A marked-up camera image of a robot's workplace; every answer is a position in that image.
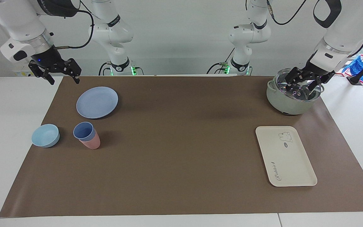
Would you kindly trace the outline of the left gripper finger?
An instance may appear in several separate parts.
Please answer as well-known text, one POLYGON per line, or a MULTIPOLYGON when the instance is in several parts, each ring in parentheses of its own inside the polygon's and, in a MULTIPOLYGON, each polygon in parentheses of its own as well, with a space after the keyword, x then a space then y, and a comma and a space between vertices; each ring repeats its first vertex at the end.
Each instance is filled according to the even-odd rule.
POLYGON ((306 79, 303 75, 303 71, 298 67, 294 67, 285 76, 284 81, 286 83, 285 90, 287 92, 294 92, 300 89, 300 87, 304 84, 306 79))
POLYGON ((307 83, 307 94, 310 95, 318 85, 321 86, 321 84, 326 84, 335 74, 336 74, 335 71, 331 71, 326 75, 319 75, 311 71, 308 71, 307 79, 310 82, 307 83))

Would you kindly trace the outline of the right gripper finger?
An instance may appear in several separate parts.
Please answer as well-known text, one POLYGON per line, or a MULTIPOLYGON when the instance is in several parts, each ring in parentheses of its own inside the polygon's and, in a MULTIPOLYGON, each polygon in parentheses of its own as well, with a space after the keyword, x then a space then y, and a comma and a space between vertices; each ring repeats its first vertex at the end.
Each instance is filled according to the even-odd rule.
POLYGON ((76 84, 79 84, 80 79, 79 76, 82 72, 82 69, 80 68, 80 66, 77 64, 77 62, 75 61, 75 59, 70 58, 66 61, 64 61, 64 69, 63 69, 63 73, 66 76, 70 76, 74 82, 76 84))
POLYGON ((35 77, 43 78, 44 80, 48 81, 51 85, 54 85, 55 80, 50 75, 48 68, 41 67, 36 62, 29 62, 28 66, 35 77))

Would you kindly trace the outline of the blue plastic cup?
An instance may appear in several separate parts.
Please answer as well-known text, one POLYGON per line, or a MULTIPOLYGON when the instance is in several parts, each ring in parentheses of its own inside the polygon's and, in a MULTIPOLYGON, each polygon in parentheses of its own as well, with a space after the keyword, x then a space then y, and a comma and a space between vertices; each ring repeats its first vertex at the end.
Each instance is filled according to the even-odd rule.
POLYGON ((97 132, 90 122, 81 122, 75 126, 73 135, 76 139, 82 142, 91 141, 97 135, 97 132))

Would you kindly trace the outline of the pink plastic cup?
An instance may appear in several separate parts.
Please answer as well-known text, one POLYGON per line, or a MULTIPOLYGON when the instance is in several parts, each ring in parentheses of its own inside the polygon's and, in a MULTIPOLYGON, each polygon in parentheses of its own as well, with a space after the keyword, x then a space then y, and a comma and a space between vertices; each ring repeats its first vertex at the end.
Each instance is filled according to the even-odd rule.
POLYGON ((101 145, 100 137, 95 129, 86 138, 79 138, 78 140, 89 149, 97 149, 101 145))

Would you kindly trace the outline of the cream rabbit print tray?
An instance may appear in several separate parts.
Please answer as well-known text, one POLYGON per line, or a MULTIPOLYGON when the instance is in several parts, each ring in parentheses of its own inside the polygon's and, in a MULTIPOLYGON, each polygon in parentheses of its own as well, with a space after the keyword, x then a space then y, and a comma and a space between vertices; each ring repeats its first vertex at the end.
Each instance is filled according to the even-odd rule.
POLYGON ((268 180, 273 186, 317 185, 317 176, 294 127, 258 126, 255 133, 268 180))

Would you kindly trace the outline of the pale green cooking pot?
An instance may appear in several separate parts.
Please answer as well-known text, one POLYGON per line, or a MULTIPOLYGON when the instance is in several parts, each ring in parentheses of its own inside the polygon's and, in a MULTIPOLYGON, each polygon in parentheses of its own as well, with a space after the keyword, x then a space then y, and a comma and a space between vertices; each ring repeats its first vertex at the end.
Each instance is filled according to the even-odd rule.
POLYGON ((284 95, 274 83, 274 78, 267 83, 267 99, 268 102, 279 112, 286 115, 300 115, 307 112, 315 104, 320 96, 310 102, 300 102, 284 95))

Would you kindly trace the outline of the blue round plate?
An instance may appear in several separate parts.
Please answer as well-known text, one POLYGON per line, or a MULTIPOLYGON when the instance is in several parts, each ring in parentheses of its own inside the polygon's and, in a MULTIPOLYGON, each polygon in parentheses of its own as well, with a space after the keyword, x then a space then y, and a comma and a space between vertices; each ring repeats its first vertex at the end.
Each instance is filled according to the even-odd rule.
POLYGON ((85 91, 76 102, 79 115, 89 119, 103 118, 116 108, 119 101, 115 90, 98 86, 85 91))

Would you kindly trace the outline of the light blue bowl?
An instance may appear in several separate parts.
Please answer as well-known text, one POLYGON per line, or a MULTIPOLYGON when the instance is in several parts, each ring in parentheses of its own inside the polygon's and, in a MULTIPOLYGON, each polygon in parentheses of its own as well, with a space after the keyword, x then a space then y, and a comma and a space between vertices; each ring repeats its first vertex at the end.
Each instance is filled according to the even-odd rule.
POLYGON ((31 137, 32 144, 41 148, 50 148, 60 139, 59 128, 53 124, 41 125, 31 137))

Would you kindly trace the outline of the brown table mat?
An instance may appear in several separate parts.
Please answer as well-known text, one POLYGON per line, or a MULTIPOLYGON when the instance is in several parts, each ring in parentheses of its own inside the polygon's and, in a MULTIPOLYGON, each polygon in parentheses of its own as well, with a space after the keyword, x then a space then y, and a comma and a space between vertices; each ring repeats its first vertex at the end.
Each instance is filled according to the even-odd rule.
POLYGON ((363 170, 321 99, 287 116, 266 98, 270 77, 64 77, 43 123, 51 148, 32 146, 0 217, 363 211, 363 170), (116 91, 109 115, 76 111, 88 89, 116 91), (101 145, 73 135, 90 122, 101 145), (289 125, 317 176, 313 187, 275 187, 255 129, 289 125))

